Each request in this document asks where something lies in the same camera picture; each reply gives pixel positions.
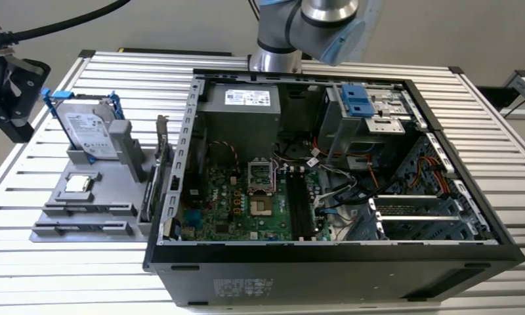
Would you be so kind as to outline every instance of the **motherboard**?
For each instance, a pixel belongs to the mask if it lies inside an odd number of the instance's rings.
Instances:
[[[297,218],[292,220],[292,194],[307,194],[297,199],[309,209],[309,203],[321,191],[317,173],[296,172],[305,181],[300,192],[299,188],[288,191],[288,176],[292,174],[285,169],[272,167],[268,172],[263,165],[253,165],[251,170],[241,169],[241,173],[227,168],[208,169],[204,206],[185,209],[184,240],[300,240],[297,227],[292,226],[300,221]],[[253,183],[272,189],[253,191]],[[308,240],[331,240],[327,220],[311,215],[309,221],[312,236]]]

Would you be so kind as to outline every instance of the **case label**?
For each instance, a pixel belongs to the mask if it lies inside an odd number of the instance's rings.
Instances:
[[[219,297],[261,297],[271,295],[275,279],[215,279]]]

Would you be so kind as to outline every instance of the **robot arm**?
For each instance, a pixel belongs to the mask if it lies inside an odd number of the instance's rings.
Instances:
[[[260,7],[251,71],[296,73],[303,52],[331,66],[345,61],[365,28],[357,0],[261,0]]]

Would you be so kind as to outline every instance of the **blue drive bracket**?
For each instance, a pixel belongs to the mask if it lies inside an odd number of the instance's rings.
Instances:
[[[49,112],[50,112],[53,118],[57,119],[60,127],[62,128],[64,134],[68,137],[68,141],[71,142],[71,150],[75,150],[76,149],[76,144],[72,141],[72,138],[71,138],[71,135],[68,134],[68,130],[67,130],[65,126],[64,126],[62,120],[58,118],[58,112],[56,111],[54,104],[52,103],[52,101],[56,100],[57,97],[61,100],[69,100],[73,97],[73,93],[72,93],[72,96],[69,96],[69,93],[71,92],[67,92],[67,91],[57,91],[50,96],[50,89],[44,88],[42,91],[41,91],[41,96],[42,96],[44,104],[49,108]]]
[[[353,117],[372,117],[376,114],[364,86],[343,84],[340,98]]]
[[[109,97],[111,101],[113,102],[116,119],[125,119],[124,112],[123,112],[123,106],[121,106],[121,98],[119,97],[117,94],[115,94],[115,91],[111,92],[108,97]]]

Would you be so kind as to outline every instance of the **metal frame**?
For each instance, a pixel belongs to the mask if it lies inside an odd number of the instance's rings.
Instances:
[[[136,136],[143,145],[151,146],[155,116],[161,113],[181,117],[175,114],[183,113],[193,68],[244,70],[247,60],[244,57],[97,52],[91,60],[77,60],[60,88],[68,89],[65,84],[73,81],[73,90],[80,93],[121,91]],[[305,61],[304,73],[413,80],[525,254],[524,150],[516,145],[520,141],[512,141],[503,131],[501,125],[509,128],[508,124],[495,122],[485,105],[448,68],[355,63],[332,68]],[[152,129],[141,123],[144,119],[152,120],[148,122]],[[169,141],[175,144],[180,124],[171,119]],[[26,240],[41,212],[38,207],[48,199],[68,161],[64,155],[68,141],[45,110],[37,121],[41,123],[32,142],[16,145],[0,168],[0,305],[4,305],[0,311],[184,312],[172,304],[157,277],[141,271],[144,243],[34,244]],[[25,208],[18,205],[18,198],[24,198]],[[441,303],[239,306],[233,310],[224,307],[196,311],[204,314],[368,314],[380,311],[377,308],[387,313],[525,314],[525,263]]]

